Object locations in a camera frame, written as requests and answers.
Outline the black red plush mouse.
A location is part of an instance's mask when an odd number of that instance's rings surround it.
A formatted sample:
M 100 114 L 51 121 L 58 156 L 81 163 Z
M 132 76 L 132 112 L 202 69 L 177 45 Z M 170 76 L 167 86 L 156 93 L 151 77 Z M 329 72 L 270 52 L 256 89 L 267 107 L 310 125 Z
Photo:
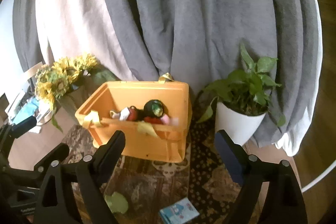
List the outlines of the black red plush mouse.
M 145 117 L 143 109 L 138 109 L 135 106 L 125 107 L 120 112 L 111 110 L 110 117 L 119 121 L 129 122 L 147 122 L 151 124 L 162 124 L 160 118 Z

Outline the green dotted black pouch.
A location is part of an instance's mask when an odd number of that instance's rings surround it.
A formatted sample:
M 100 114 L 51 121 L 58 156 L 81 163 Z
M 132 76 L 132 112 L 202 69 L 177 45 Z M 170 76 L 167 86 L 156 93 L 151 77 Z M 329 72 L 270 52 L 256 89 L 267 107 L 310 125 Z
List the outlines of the green dotted black pouch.
M 150 100 L 143 107 L 145 117 L 161 118 L 165 114 L 164 104 L 160 100 Z

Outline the pink makeup sponge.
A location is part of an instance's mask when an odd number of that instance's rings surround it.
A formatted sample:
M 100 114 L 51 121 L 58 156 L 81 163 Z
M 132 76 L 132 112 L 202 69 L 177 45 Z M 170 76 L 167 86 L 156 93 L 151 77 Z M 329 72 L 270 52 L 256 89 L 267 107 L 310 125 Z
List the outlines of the pink makeup sponge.
M 168 126 L 178 126 L 179 125 L 179 118 L 169 117 L 167 114 L 163 114 L 160 118 L 162 124 Z

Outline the light green soft sponge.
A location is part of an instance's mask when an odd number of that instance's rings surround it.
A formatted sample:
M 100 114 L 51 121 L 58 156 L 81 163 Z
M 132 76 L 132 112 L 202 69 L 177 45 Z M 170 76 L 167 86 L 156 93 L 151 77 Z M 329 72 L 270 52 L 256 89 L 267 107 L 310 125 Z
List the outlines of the light green soft sponge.
M 114 192 L 111 195 L 105 195 L 104 199 L 112 213 L 125 214 L 129 209 L 128 201 L 118 192 Z

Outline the patterned brown rug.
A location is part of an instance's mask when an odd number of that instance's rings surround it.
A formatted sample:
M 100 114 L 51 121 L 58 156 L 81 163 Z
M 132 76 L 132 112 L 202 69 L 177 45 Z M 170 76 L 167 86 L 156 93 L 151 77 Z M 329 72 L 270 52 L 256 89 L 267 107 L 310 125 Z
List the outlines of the patterned brown rug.
M 119 223 L 162 223 L 159 211 L 187 197 L 199 212 L 191 223 L 223 223 L 240 192 L 214 146 L 214 120 L 198 123 L 209 99 L 193 106 L 185 159 L 179 163 L 120 157 L 103 195 L 123 195 L 126 213 Z

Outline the grey ribbed vase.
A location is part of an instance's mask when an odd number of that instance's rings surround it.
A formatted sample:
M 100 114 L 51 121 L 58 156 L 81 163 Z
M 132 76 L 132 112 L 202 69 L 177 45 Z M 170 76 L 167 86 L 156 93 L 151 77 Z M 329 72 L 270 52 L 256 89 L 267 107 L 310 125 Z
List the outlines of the grey ribbed vase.
M 88 99 L 89 95 L 84 85 L 77 88 L 68 94 L 65 94 L 62 98 L 58 100 L 58 103 L 67 114 L 72 118 L 72 120 L 79 124 L 78 119 L 75 117 L 75 113 L 78 108 Z

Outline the orange plastic storage box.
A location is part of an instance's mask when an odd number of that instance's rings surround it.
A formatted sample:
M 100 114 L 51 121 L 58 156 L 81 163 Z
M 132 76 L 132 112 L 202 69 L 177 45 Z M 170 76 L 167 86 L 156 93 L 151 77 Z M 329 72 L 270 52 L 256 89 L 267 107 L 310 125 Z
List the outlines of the orange plastic storage box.
M 143 110 L 151 100 L 163 103 L 162 119 L 126 121 L 114 119 L 113 111 L 135 107 Z M 186 139 L 192 110 L 189 85 L 179 81 L 111 81 L 102 84 L 76 111 L 80 125 L 93 137 L 96 147 L 106 144 L 121 130 L 126 144 L 123 155 L 139 159 L 181 162 L 186 155 Z

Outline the blue cloth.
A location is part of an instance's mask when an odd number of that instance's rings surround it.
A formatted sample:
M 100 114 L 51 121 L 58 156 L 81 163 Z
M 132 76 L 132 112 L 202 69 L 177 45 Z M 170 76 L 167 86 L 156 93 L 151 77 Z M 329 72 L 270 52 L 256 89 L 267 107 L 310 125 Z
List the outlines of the blue cloth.
M 29 118 L 30 116 L 35 116 L 35 112 L 38 110 L 38 108 L 39 108 L 38 100 L 35 97 L 30 98 L 19 110 L 18 114 L 15 116 L 13 124 L 19 124 L 23 120 Z

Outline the white plant pot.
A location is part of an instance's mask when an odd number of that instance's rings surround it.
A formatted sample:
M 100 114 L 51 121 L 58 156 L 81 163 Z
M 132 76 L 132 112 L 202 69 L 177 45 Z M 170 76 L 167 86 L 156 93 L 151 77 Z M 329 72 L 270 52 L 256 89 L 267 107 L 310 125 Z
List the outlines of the white plant pot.
M 247 116 L 229 109 L 222 102 L 217 103 L 215 132 L 225 130 L 235 144 L 244 145 L 258 129 L 265 113 Z

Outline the sunflower bouquet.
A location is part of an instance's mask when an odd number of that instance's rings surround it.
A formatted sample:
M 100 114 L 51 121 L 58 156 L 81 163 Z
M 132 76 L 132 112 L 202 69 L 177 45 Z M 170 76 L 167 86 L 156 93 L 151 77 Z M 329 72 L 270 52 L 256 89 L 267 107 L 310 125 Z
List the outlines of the sunflower bouquet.
M 60 106 L 60 98 L 82 85 L 90 97 L 103 83 L 118 80 L 92 54 L 64 57 L 52 65 L 43 65 L 35 77 L 35 95 L 38 100 L 48 104 L 51 111 Z

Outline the blue white tissue pack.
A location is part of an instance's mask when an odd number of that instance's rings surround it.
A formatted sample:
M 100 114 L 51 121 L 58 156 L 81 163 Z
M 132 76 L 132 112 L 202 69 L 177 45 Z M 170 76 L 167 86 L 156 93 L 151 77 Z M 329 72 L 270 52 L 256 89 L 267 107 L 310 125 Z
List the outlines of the blue white tissue pack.
M 199 216 L 187 197 L 159 211 L 163 223 L 183 224 Z

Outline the green potted plant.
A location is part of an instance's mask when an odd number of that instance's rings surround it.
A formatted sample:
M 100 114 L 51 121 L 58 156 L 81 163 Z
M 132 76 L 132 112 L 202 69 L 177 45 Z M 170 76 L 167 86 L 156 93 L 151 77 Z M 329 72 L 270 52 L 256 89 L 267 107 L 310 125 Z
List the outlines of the green potted plant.
M 213 103 L 222 102 L 230 110 L 248 117 L 269 113 L 277 127 L 283 126 L 286 122 L 285 115 L 275 117 L 270 109 L 273 106 L 270 98 L 272 91 L 281 87 L 269 75 L 278 58 L 262 56 L 254 61 L 243 43 L 240 44 L 240 56 L 245 64 L 244 69 L 235 69 L 226 79 L 216 80 L 201 91 L 211 92 L 214 97 L 198 122 L 209 120 L 214 114 Z

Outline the grey curtain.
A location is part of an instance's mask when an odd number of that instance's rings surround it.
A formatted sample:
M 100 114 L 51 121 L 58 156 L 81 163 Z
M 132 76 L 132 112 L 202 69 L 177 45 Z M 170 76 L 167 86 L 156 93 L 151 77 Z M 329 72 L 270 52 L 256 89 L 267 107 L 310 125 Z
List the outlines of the grey curtain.
M 170 73 L 197 94 L 240 65 L 239 47 L 276 57 L 271 96 L 277 127 L 254 134 L 294 156 L 311 124 L 322 67 L 317 0 L 14 0 L 14 42 L 23 69 L 95 55 L 122 80 Z

